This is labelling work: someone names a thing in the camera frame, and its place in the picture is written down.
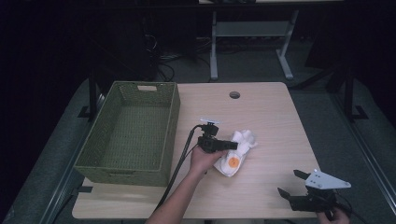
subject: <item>wicker basket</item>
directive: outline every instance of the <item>wicker basket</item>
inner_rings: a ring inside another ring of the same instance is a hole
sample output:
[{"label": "wicker basket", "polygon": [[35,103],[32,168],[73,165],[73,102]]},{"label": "wicker basket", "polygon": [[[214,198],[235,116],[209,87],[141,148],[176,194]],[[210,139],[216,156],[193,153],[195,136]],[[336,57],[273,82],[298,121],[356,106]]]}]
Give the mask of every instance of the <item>wicker basket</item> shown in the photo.
[{"label": "wicker basket", "polygon": [[176,83],[114,82],[75,168],[97,183],[167,186],[179,109]]}]

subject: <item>white cloth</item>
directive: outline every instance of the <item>white cloth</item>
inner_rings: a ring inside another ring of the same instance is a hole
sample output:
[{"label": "white cloth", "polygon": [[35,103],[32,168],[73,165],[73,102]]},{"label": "white cloth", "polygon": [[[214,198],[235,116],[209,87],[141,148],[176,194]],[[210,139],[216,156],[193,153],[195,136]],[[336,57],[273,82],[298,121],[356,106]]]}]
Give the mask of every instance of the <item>white cloth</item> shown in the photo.
[{"label": "white cloth", "polygon": [[257,146],[255,136],[250,130],[235,131],[231,141],[238,143],[237,150],[229,150],[225,157],[221,157],[214,166],[224,175],[233,176],[241,167],[248,151]]}]

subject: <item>orange object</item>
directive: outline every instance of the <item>orange object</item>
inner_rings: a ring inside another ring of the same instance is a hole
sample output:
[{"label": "orange object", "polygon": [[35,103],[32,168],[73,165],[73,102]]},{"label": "orange object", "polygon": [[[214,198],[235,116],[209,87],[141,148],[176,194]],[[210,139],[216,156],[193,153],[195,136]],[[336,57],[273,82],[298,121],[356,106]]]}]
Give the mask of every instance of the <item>orange object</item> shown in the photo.
[{"label": "orange object", "polygon": [[232,167],[232,168],[238,167],[238,165],[239,165],[239,159],[236,158],[236,157],[231,157],[231,158],[228,160],[228,165],[230,165],[230,167]]}]

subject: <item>human arm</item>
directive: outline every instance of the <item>human arm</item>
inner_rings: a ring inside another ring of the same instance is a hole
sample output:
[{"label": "human arm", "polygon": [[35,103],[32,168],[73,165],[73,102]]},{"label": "human arm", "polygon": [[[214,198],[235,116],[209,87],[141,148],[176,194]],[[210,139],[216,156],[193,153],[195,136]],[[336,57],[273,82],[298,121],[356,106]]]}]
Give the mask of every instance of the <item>human arm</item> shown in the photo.
[{"label": "human arm", "polygon": [[189,206],[196,187],[205,176],[205,172],[226,153],[227,151],[205,153],[200,147],[195,147],[191,154],[189,172],[172,195],[148,218],[146,223],[179,223]]},{"label": "human arm", "polygon": [[320,224],[349,224],[349,217],[347,216],[347,214],[337,208],[334,207],[333,210],[333,221],[330,221],[326,215],[324,213],[317,213],[318,216],[318,220]]}]

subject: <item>hand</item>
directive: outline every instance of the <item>hand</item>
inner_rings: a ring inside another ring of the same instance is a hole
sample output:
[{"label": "hand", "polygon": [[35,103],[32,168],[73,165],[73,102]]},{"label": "hand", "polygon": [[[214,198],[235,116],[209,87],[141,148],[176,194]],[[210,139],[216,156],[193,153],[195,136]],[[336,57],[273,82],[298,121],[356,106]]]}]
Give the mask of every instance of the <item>hand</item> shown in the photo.
[{"label": "hand", "polygon": [[334,210],[332,212],[333,212],[333,221],[330,221],[329,219],[327,219],[327,217],[324,213],[317,213],[319,223],[320,224],[349,224],[349,217],[343,210],[341,210],[337,207],[334,207]]},{"label": "hand", "polygon": [[213,164],[222,156],[227,154],[227,150],[206,153],[201,147],[197,146],[192,150],[191,164],[189,173],[204,176]]}]

